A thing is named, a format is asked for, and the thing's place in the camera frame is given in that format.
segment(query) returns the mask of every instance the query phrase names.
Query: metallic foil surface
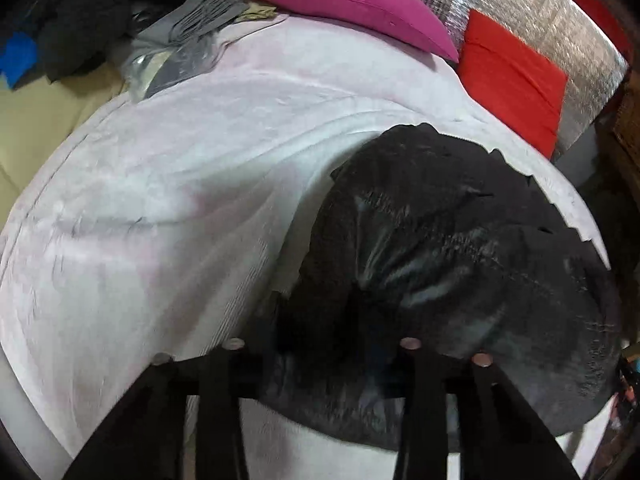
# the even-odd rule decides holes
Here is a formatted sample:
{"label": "metallic foil surface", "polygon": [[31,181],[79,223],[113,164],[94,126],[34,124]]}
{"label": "metallic foil surface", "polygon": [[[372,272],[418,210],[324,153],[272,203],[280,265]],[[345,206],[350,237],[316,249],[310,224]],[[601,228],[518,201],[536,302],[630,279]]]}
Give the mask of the metallic foil surface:
{"label": "metallic foil surface", "polygon": [[628,65],[609,38],[572,0],[422,0],[460,50],[469,10],[477,9],[548,57],[568,76],[558,128],[567,150],[612,97]]}

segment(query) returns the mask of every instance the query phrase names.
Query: folded red fabric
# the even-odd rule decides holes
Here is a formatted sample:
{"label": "folded red fabric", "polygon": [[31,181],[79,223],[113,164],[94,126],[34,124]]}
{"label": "folded red fabric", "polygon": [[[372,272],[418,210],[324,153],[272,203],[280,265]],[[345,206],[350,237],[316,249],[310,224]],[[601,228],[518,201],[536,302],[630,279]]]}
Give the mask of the folded red fabric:
{"label": "folded red fabric", "polygon": [[551,158],[567,82],[562,70],[472,9],[457,72],[476,102]]}

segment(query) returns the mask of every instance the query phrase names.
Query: mattress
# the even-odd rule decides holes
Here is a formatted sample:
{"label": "mattress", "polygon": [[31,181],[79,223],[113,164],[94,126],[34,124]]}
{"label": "mattress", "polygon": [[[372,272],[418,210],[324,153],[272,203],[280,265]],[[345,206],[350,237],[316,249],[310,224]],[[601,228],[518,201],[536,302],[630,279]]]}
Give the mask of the mattress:
{"label": "mattress", "polygon": [[[367,139],[421,122],[500,149],[608,265],[575,189],[469,98],[444,60],[343,23],[290,17],[230,45],[210,73],[137,105],[126,94],[104,105],[15,203],[0,235],[0,342],[66,452],[79,452],[156,352],[204,354],[239,331],[263,294],[289,286],[328,173]],[[264,408],[243,405],[250,460],[271,451],[278,478],[298,478],[290,461],[304,454],[298,465],[316,465],[307,478],[356,478],[311,448],[275,449],[264,437],[278,416],[255,410]],[[605,424],[590,430],[594,441]],[[289,426],[278,424],[282,442],[300,432],[328,442]],[[346,460],[352,447],[335,445]]]}

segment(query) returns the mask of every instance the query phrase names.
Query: pillow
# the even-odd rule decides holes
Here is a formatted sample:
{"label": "pillow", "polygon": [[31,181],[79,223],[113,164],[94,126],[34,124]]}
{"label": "pillow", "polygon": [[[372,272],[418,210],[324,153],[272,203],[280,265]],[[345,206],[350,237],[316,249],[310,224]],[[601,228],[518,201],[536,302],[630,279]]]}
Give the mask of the pillow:
{"label": "pillow", "polygon": [[457,72],[476,102],[551,158],[567,82],[562,70],[472,9]]}
{"label": "pillow", "polygon": [[284,9],[356,23],[425,52],[458,61],[442,22],[420,0],[265,0]]}

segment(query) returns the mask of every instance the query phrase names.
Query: wicker basket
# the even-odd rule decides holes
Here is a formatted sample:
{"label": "wicker basket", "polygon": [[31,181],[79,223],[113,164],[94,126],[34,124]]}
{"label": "wicker basket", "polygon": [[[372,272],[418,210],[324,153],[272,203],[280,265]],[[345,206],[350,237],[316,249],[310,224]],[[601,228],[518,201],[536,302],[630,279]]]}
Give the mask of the wicker basket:
{"label": "wicker basket", "polygon": [[613,134],[640,169],[640,75],[631,73],[618,109]]}

